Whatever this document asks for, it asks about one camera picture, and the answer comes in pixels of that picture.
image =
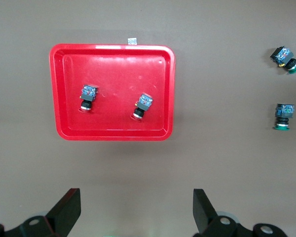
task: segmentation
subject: red tray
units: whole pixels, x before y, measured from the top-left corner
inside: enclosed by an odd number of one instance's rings
[[[56,128],[67,140],[161,141],[173,129],[175,56],[166,46],[58,44],[50,51]],[[83,85],[99,92],[81,112]],[[142,93],[153,102],[131,119]]]

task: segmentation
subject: white ring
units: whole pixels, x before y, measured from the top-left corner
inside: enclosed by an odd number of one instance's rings
[[[142,119],[143,117],[140,117],[139,115],[137,115],[137,114],[133,114],[133,116],[135,116],[135,117],[137,117],[137,118],[139,118],[139,119]]]
[[[279,123],[277,123],[276,125],[280,126],[280,127],[288,127],[288,124],[279,124]]]
[[[295,68],[296,68],[296,64],[295,64],[295,66],[293,66],[292,68],[288,69],[288,71],[293,70],[293,69],[295,69]]]
[[[86,108],[86,107],[83,107],[83,106],[81,106],[81,108],[82,108],[83,110],[91,110],[91,108]]]

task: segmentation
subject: red plastic tray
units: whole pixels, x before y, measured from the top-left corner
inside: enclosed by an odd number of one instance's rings
[[[166,46],[58,44],[50,51],[56,128],[67,140],[161,141],[173,129],[175,56]],[[90,113],[83,85],[99,87]],[[130,118],[142,93],[142,122]]]

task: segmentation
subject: bolt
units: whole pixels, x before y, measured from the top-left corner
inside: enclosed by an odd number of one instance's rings
[[[269,226],[261,226],[261,230],[266,234],[272,234],[273,231]]]
[[[230,221],[228,218],[226,217],[222,217],[221,218],[221,223],[223,223],[224,225],[230,225]]]

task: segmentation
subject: gray floor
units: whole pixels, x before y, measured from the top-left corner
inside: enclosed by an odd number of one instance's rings
[[[165,142],[69,142],[55,129],[48,54],[57,43],[163,44],[177,57]],[[296,0],[0,1],[0,223],[10,229],[81,188],[71,237],[191,237],[193,188],[246,228],[296,237]]]

